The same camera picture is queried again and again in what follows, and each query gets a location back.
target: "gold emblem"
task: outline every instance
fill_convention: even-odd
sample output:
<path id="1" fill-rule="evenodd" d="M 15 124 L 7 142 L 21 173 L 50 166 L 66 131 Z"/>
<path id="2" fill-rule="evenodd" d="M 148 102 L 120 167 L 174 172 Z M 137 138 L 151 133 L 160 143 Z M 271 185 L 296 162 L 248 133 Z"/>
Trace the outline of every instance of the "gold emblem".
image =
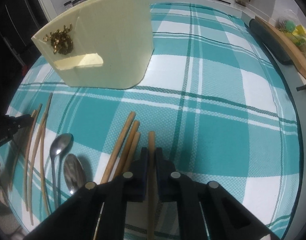
<path id="1" fill-rule="evenodd" d="M 69 29 L 64 25 L 64 30 L 62 32 L 59 29 L 54 33 L 50 32 L 50 37 L 46 34 L 43 41 L 51 40 L 51 46 L 54 50 L 54 54 L 58 52 L 59 54 L 67 55 L 73 50 L 73 41 L 67 34 L 71 30 L 72 24 L 70 24 Z"/>

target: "wooden chopstick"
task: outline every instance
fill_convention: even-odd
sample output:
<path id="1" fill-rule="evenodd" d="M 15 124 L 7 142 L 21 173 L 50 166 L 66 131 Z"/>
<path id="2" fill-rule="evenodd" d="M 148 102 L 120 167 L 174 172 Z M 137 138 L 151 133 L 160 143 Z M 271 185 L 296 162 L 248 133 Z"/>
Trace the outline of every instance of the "wooden chopstick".
<path id="1" fill-rule="evenodd" d="M 35 118 L 35 114 L 36 114 L 36 109 L 34 109 L 34 111 L 32 112 L 31 117 Z M 10 177 L 10 183 L 9 183 L 9 190 L 10 191 L 13 190 L 13 180 L 14 180 L 16 164 L 17 164 L 17 161 L 18 161 L 18 157 L 20 155 L 20 151 L 22 150 L 22 146 L 24 144 L 25 137 L 27 136 L 27 130 L 28 130 L 28 128 L 25 128 L 25 131 L 23 131 L 24 135 L 21 137 L 21 139 L 23 140 L 22 145 L 19 147 L 19 150 L 15 152 L 15 159 L 14 159 L 12 173 L 11 173 L 11 177 Z"/>
<path id="2" fill-rule="evenodd" d="M 51 104 L 51 99 L 52 99 L 53 93 L 49 94 L 47 105 L 45 108 L 45 112 L 43 113 L 42 119 L 40 121 L 40 127 L 38 128 L 37 135 L 36 135 L 36 140 L 33 148 L 33 153 L 32 153 L 32 158 L 31 158 L 31 167 L 30 167 L 30 176 L 29 176 L 29 181 L 28 181 L 28 210 L 30 212 L 30 218 L 31 218 L 31 224 L 34 225 L 33 223 L 33 212 L 32 212 L 32 183 L 33 183 L 33 169 L 34 169 L 34 162 L 35 162 L 35 157 L 37 153 L 37 148 L 38 144 L 40 142 L 40 136 L 43 130 L 43 125 L 46 123 L 46 119 L 48 116 L 48 110 L 49 106 Z"/>
<path id="3" fill-rule="evenodd" d="M 120 149 L 123 146 L 123 142 L 125 140 L 125 137 L 127 135 L 128 130 L 129 130 L 129 128 L 130 128 L 130 126 L 131 126 L 131 124 L 134 120 L 134 117 L 135 117 L 135 112 L 130 112 L 129 115 L 128 115 L 128 118 L 126 119 L 124 127 L 123 127 L 122 131 L 120 132 L 119 137 L 117 138 L 117 141 L 116 141 L 114 149 L 111 153 L 110 159 L 108 160 L 108 163 L 107 163 L 107 166 L 106 166 L 106 169 L 104 171 L 104 174 L 103 174 L 103 177 L 102 177 L 102 180 L 101 180 L 100 184 L 108 182 L 108 180 L 111 176 L 113 167 L 115 165 L 118 153 L 120 152 Z"/>
<path id="4" fill-rule="evenodd" d="M 120 155 L 120 161 L 118 162 L 118 165 L 116 167 L 116 170 L 115 170 L 113 178 L 115 178 L 118 175 L 121 175 L 121 173 L 122 173 L 122 170 L 123 170 L 123 168 L 125 166 L 125 162 L 126 162 L 129 150 L 130 150 L 131 145 L 132 145 L 132 141 L 134 139 L 135 133 L 138 130 L 138 127 L 139 127 L 139 121 L 135 120 L 133 125 L 132 125 L 132 128 L 131 128 L 131 130 L 129 132 L 129 135 L 128 135 L 128 138 L 126 140 L 126 143 L 124 145 L 124 149 L 122 151 L 122 154 Z"/>
<path id="5" fill-rule="evenodd" d="M 44 172 L 44 139 L 46 132 L 46 120 L 43 123 L 42 134 L 40 138 L 40 187 L 42 189 L 42 196 L 44 201 L 44 207 L 47 216 L 49 216 L 47 197 L 46 197 L 46 184 L 45 184 L 45 172 Z"/>
<path id="6" fill-rule="evenodd" d="M 147 240 L 154 240 L 154 151 L 155 151 L 155 132 L 148 133 L 148 209 L 147 209 Z"/>
<path id="7" fill-rule="evenodd" d="M 131 163 L 133 161 L 133 156 L 135 154 L 136 147 L 137 147 L 140 136 L 141 136 L 140 132 L 136 132 L 134 135 L 132 145 L 131 145 L 131 148 L 129 149 L 129 153 L 128 153 L 125 165 L 123 167 L 122 173 L 127 172 L 129 170 L 129 167 L 131 166 Z"/>
<path id="8" fill-rule="evenodd" d="M 37 117 L 40 114 L 40 109 L 42 108 L 42 104 L 40 104 L 37 108 L 36 115 L 34 117 L 33 125 L 31 127 L 31 131 L 28 137 L 28 142 L 27 142 L 27 147 L 26 147 L 26 154 L 25 154 L 25 166 L 24 166 L 24 201 L 25 201 L 25 206 L 26 206 L 26 211 L 28 211 L 28 201 L 27 201 L 27 169 L 28 169 L 28 158 L 30 155 L 30 148 L 31 148 L 31 142 L 32 142 L 32 137 L 37 121 Z"/>

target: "spoon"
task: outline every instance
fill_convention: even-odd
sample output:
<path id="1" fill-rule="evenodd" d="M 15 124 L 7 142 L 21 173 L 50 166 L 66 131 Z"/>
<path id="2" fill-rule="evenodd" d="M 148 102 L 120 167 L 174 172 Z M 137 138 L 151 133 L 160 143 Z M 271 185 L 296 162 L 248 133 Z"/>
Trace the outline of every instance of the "spoon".
<path id="1" fill-rule="evenodd" d="M 58 208 L 57 192 L 56 192 L 56 177 L 55 177 L 55 157 L 63 152 L 67 152 L 71 146 L 73 135 L 70 133 L 63 133 L 57 136 L 49 149 L 49 157 L 52 164 L 52 181 L 55 209 Z"/>
<path id="2" fill-rule="evenodd" d="M 64 178 L 69 192 L 73 195 L 86 183 L 83 167 L 74 154 L 68 154 L 64 161 Z"/>

